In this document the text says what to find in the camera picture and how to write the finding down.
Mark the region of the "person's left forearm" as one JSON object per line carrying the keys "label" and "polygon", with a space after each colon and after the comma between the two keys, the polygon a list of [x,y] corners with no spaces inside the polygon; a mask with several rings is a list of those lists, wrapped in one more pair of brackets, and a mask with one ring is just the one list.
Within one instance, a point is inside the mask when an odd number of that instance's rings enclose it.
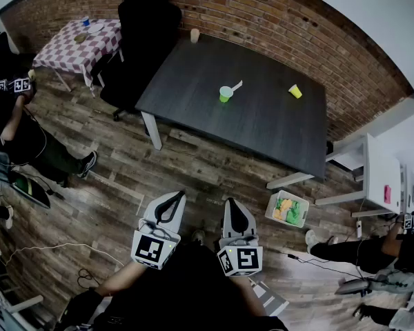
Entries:
{"label": "person's left forearm", "polygon": [[131,261],[111,277],[100,284],[95,292],[102,297],[113,296],[130,288],[133,283],[147,270],[148,266]]}

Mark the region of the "white desk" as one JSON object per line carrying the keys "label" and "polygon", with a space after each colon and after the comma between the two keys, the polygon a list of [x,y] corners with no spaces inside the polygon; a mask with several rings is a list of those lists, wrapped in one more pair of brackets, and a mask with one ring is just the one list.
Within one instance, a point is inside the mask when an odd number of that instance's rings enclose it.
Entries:
{"label": "white desk", "polygon": [[[326,156],[327,161],[335,160],[343,154],[360,149],[363,159],[362,190],[334,197],[317,199],[315,205],[332,205],[362,200],[379,206],[385,213],[401,213],[401,170],[397,158],[389,154],[383,146],[369,134],[345,145]],[[391,203],[384,202],[384,186],[389,185]]]}

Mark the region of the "person's right forearm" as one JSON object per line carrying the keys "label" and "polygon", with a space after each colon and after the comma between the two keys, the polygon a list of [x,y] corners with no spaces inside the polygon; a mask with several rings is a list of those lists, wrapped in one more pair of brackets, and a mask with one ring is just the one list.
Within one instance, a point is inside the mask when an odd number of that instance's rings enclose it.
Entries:
{"label": "person's right forearm", "polygon": [[238,276],[230,277],[230,280],[238,287],[250,314],[255,317],[265,317],[266,311],[255,294],[250,279],[247,276]]}

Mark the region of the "black bag with green stripe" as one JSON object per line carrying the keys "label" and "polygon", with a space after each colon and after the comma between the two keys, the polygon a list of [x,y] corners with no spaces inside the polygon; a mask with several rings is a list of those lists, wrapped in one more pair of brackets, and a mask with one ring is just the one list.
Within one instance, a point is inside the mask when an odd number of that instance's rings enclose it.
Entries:
{"label": "black bag with green stripe", "polygon": [[46,191],[36,181],[18,172],[11,172],[8,178],[11,188],[20,195],[43,208],[50,208]]}

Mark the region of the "person's dark clothing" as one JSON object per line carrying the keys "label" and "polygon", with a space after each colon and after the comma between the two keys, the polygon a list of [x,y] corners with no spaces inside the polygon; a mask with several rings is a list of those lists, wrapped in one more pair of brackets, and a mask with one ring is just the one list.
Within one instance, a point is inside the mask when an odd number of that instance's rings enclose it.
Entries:
{"label": "person's dark clothing", "polygon": [[113,296],[95,289],[70,300],[54,331],[288,331],[277,317],[251,315],[216,254],[198,243]]}

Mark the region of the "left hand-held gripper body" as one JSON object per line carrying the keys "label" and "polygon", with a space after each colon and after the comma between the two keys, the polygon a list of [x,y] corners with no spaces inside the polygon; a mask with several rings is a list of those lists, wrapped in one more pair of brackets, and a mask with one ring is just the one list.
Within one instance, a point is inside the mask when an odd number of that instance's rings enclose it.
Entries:
{"label": "left hand-held gripper body", "polygon": [[181,237],[169,229],[146,219],[139,220],[134,232],[131,259],[137,263],[161,270],[175,251]]}

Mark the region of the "black office chair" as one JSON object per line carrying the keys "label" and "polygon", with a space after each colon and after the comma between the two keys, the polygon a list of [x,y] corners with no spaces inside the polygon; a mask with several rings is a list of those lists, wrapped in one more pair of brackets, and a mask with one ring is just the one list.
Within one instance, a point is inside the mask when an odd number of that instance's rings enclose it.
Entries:
{"label": "black office chair", "polygon": [[123,0],[118,7],[120,49],[97,63],[100,97],[122,112],[135,113],[135,105],[174,48],[179,36],[181,10],[169,0]]}

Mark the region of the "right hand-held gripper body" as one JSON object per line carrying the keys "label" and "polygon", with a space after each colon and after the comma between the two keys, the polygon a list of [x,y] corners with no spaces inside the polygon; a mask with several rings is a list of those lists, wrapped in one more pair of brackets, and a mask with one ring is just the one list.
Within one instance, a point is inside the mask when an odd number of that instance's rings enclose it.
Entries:
{"label": "right hand-held gripper body", "polygon": [[217,258],[227,277],[250,276],[262,270],[263,247],[258,241],[256,234],[219,240]]}

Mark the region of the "dark wooden table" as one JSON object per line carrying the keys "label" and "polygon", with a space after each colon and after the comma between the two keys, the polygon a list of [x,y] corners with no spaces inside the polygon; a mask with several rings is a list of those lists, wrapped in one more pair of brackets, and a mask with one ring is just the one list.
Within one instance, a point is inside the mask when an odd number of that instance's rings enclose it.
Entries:
{"label": "dark wooden table", "polygon": [[[241,80],[222,103],[219,89]],[[294,84],[299,99],[288,91]],[[324,86],[243,46],[208,35],[197,43],[180,39],[136,107],[299,172],[325,175]]]}

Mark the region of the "white bin with colourful items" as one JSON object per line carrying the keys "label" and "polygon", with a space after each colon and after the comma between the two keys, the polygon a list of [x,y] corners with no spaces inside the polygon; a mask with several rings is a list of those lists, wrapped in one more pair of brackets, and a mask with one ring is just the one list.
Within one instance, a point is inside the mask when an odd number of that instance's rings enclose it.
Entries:
{"label": "white bin with colourful items", "polygon": [[294,194],[280,190],[270,196],[265,217],[296,228],[304,226],[309,202]]}

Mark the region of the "grey swivel chair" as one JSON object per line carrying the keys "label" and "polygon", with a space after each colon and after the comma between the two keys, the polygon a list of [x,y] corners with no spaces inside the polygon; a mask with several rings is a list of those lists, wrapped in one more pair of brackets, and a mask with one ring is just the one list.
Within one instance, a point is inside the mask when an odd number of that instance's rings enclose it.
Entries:
{"label": "grey swivel chair", "polygon": [[395,267],[397,260],[398,258],[373,277],[364,277],[344,282],[335,294],[348,295],[360,293],[363,297],[374,291],[389,292],[391,294],[414,292],[414,272],[397,269]]}

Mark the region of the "checkered cloth covered table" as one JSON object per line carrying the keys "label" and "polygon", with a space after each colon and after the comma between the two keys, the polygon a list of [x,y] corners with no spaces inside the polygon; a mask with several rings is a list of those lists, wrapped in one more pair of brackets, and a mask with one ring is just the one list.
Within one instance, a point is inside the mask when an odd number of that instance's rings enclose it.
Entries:
{"label": "checkered cloth covered table", "polygon": [[[88,34],[94,23],[103,23],[104,28],[94,34]],[[83,43],[74,38],[81,33],[88,35]],[[82,20],[69,21],[35,56],[34,68],[46,67],[56,74],[72,72],[83,76],[85,84],[94,92],[92,69],[104,56],[112,56],[121,45],[121,22],[118,19],[91,19],[89,26],[83,26]]]}

